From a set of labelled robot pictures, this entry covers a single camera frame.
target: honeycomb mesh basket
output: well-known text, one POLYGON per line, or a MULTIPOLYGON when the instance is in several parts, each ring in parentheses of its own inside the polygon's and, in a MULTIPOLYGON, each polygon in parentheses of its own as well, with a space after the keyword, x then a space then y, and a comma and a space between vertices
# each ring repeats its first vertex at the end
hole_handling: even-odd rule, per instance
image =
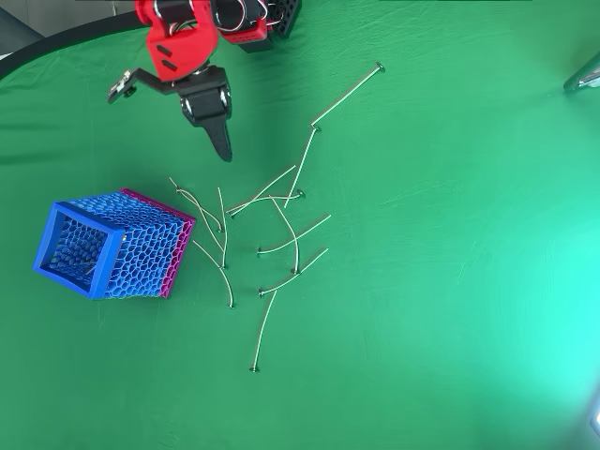
POLYGON ((195 221, 126 188, 54 202, 34 269, 89 298, 167 297, 195 221))

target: red servo bracket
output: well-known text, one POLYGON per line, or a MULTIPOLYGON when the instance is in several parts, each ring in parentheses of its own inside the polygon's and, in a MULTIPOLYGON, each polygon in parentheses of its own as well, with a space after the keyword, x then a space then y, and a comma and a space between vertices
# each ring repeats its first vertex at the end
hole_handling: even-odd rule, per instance
POLYGON ((182 79, 198 70, 217 48, 218 30, 213 23, 210 0, 189 0, 196 25, 171 35, 170 23, 163 19, 157 0, 136 0, 142 23, 149 24, 146 47, 164 82, 182 79))
POLYGON ((231 44, 246 44, 257 40, 266 39, 268 27, 266 17, 262 17, 256 21, 256 26, 244 31, 236 31, 234 33, 226 33, 221 31, 221 35, 231 44))

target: hexagonal mesh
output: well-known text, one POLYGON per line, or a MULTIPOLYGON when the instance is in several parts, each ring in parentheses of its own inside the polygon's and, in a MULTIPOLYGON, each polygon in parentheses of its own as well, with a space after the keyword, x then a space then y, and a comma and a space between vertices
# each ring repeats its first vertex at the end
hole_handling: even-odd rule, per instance
POLYGON ((89 286, 107 234, 66 217, 48 266, 89 286))

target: green cloth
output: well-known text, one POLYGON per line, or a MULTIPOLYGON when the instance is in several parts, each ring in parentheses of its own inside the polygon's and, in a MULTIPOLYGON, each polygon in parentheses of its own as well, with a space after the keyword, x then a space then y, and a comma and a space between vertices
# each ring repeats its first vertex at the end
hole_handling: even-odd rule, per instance
MULTIPOLYGON (((7 450, 594 449, 600 342, 600 92, 562 85, 600 47, 597 0, 305 0, 288 41, 212 62, 232 87, 233 163, 140 86, 143 30, 0 82, 0 445, 7 450), (285 210, 301 262, 251 373, 293 247, 269 202, 229 227, 229 310, 189 247, 169 299, 93 302, 34 273, 52 201, 129 187, 219 213, 299 162, 285 210)), ((285 194, 286 177, 271 192, 285 194)), ((193 237, 217 255, 202 222, 193 237)))

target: metal pin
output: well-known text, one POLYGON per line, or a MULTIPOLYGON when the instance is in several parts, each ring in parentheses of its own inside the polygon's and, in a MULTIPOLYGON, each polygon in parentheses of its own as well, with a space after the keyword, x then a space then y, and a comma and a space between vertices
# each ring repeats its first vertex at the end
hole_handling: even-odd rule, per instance
MULTIPOLYGON (((310 232, 312 232, 315 228, 319 227, 322 223, 324 223, 330 217, 331 217, 331 214, 326 215, 324 218, 319 220, 317 223, 315 223, 314 225, 310 226, 309 228, 307 228, 306 230, 304 230, 303 232, 298 234, 296 236, 296 240, 300 239, 302 236, 305 236, 305 235, 309 234, 310 232)), ((278 251, 278 250, 281 250, 282 248, 287 247, 292 242, 293 242, 293 238, 284 242, 283 244, 276 246, 276 247, 270 247, 270 248, 265 248, 265 249, 259 248, 256 253, 258 255, 263 255, 265 253, 273 253, 274 251, 278 251)))
MULTIPOLYGON (((300 165, 298 166, 298 170, 296 171, 296 176, 293 178, 292 186, 290 187, 290 192, 288 192, 288 197, 292 196, 292 192, 296 187, 298 177, 300 176, 300 171, 302 171, 302 167, 304 166, 304 161, 307 158, 308 148, 310 147, 310 144, 312 143, 312 138, 315 137, 315 133, 317 131, 321 131, 321 129, 319 127, 311 126, 311 131, 310 131, 310 136, 308 137, 307 146, 304 148, 304 153, 302 154, 302 159, 300 160, 300 165)), ((288 207, 289 201, 290 201, 289 199, 285 201, 285 203, 283 204, 283 209, 288 207)))
POLYGON ((215 259, 212 256, 210 256, 210 253, 208 253, 204 249, 203 246, 201 246, 200 244, 198 244, 194 239, 192 239, 191 242, 193 242, 200 250, 202 250, 204 252, 204 254, 210 259, 210 261, 213 262, 213 264, 217 267, 218 271, 223 276, 223 279, 225 280, 225 284, 227 284, 227 291, 229 291, 229 308, 233 308, 232 286, 229 284, 229 280, 227 279, 227 276, 225 275, 225 272, 223 272, 223 269, 221 268, 220 265, 218 265, 218 262, 216 262, 215 259))
POLYGON ((171 177, 169 177, 169 180, 171 181, 172 185, 175 186, 175 192, 177 192, 178 194, 181 194, 188 202, 195 205, 199 210, 204 211, 205 214, 207 214, 211 219, 213 219, 217 223, 217 226, 218 226, 217 231, 219 233, 223 232, 223 226, 221 225, 221 222, 218 220, 218 218, 215 217, 214 214, 212 214, 210 211, 202 208, 200 206, 200 204, 198 203, 198 200, 196 200, 196 197, 194 197, 189 191, 187 191, 185 189, 181 189, 179 186, 177 186, 177 183, 175 183, 171 177))
POLYGON ((225 268, 225 252, 227 251, 227 222, 225 221, 225 210, 223 209, 223 197, 221 196, 221 188, 217 187, 218 201, 221 203, 221 216, 223 217, 223 232, 225 239, 223 241, 223 257, 221 258, 221 268, 225 268))
POLYGON ((251 200, 250 202, 243 202, 238 204, 237 206, 234 206, 233 208, 231 208, 229 211, 226 211, 226 213, 230 214, 236 212, 236 210, 240 209, 242 206, 250 206, 252 203, 255 202, 260 202, 261 200, 269 200, 270 198, 274 198, 276 200, 295 200, 295 199, 299 199, 300 197, 302 198, 306 198, 307 194, 304 193, 303 190, 301 189, 297 189, 296 190, 297 194, 296 195, 292 195, 291 197, 287 197, 285 195, 267 195, 265 197, 259 197, 258 199, 254 199, 251 200))
POLYGON ((273 291, 276 291, 277 289, 280 289, 283 286, 285 286, 286 284, 292 282, 294 279, 300 277, 300 274, 303 274, 312 264, 314 264, 319 258, 321 258, 322 255, 327 253, 328 250, 329 250, 329 248, 324 248, 323 250, 321 250, 321 252, 318 253, 317 255, 313 256, 304 267, 301 267, 300 270, 298 270, 298 272, 293 274, 291 277, 287 277, 286 279, 281 281, 277 286, 274 286, 273 288, 267 288, 267 289, 260 288, 259 296, 262 297, 266 293, 271 293, 273 291))
POLYGON ((344 101, 346 98, 348 98, 350 95, 352 95, 356 89, 358 89, 360 86, 365 84, 377 72, 379 72, 379 71, 385 72, 385 67, 383 67, 382 63, 376 62, 375 64, 377 65, 377 67, 375 67, 373 70, 371 70, 365 77, 363 77, 357 84, 355 84, 350 89, 350 91, 348 91, 342 98, 337 100, 333 105, 331 105, 329 108, 327 108, 324 112, 322 112, 321 115, 319 115, 310 124, 312 126, 314 126, 317 122, 319 122, 321 119, 323 119, 327 114, 329 114, 331 111, 333 111, 342 101, 344 101))
POLYGON ((286 219, 285 215, 283 214, 283 211, 281 211, 281 208, 279 207, 278 203, 273 198, 271 198, 271 200, 273 201, 273 204, 275 205, 275 207, 281 214, 281 217, 285 221, 285 224, 290 229, 290 233, 292 233, 293 245, 295 247, 295 252, 294 252, 295 258, 294 258, 292 273, 297 274, 298 273, 298 238, 296 237, 296 233, 293 231, 292 225, 290 225, 290 222, 288 221, 288 219, 286 219))
POLYGON ((254 359, 252 360, 252 366, 250 366, 251 372, 259 371, 259 368, 256 365, 259 360, 259 352, 261 351, 261 341, 263 340, 264 325, 266 324, 266 320, 269 317, 269 312, 271 311, 271 306, 273 306, 273 300, 275 300, 275 296, 277 294, 278 294, 277 291, 273 291, 271 300, 269 300, 269 304, 267 305, 266 311, 264 312, 264 316, 262 317, 261 331, 259 331, 259 338, 256 341, 256 349, 254 350, 254 359))
POLYGON ((244 209, 246 209, 253 201, 255 201, 256 199, 258 199, 261 195, 263 195, 263 193, 269 189, 271 186, 273 186, 277 181, 279 181, 281 178, 283 178, 285 175, 287 175, 289 172, 293 171, 296 168, 295 164, 293 166, 291 166, 289 169, 287 169, 284 173, 280 174, 277 176, 277 178, 273 181, 271 181, 270 183, 268 183, 265 187, 263 187, 258 194, 256 194, 254 197, 252 197, 250 199, 249 202, 247 202, 246 204, 242 205, 239 209, 233 208, 233 209, 229 209, 227 211, 227 213, 233 217, 235 216, 237 213, 239 213, 240 211, 243 211, 244 209))

